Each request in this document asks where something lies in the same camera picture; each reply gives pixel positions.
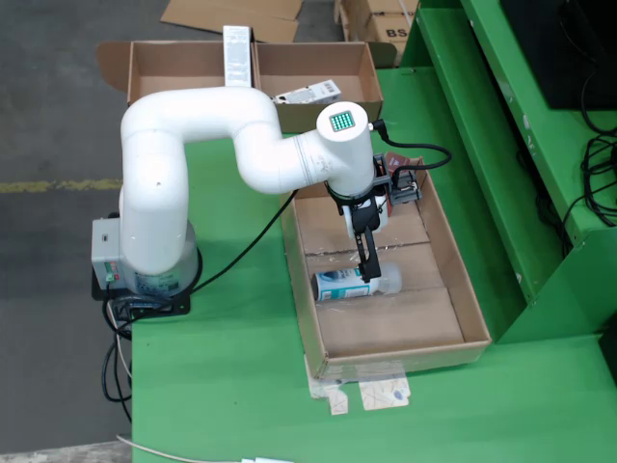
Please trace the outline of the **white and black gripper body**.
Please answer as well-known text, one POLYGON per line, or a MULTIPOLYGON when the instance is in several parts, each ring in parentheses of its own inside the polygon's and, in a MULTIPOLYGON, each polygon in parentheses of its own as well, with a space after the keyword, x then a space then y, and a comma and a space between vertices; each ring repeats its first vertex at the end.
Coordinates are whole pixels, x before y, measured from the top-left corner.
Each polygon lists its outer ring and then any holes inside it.
POLYGON ((344 219, 350 238, 364 234, 365 230, 378 232, 382 219, 388 223, 388 190, 383 185, 374 186, 358 197, 343 197, 332 188, 329 188, 329 194, 335 201, 338 214, 344 219))

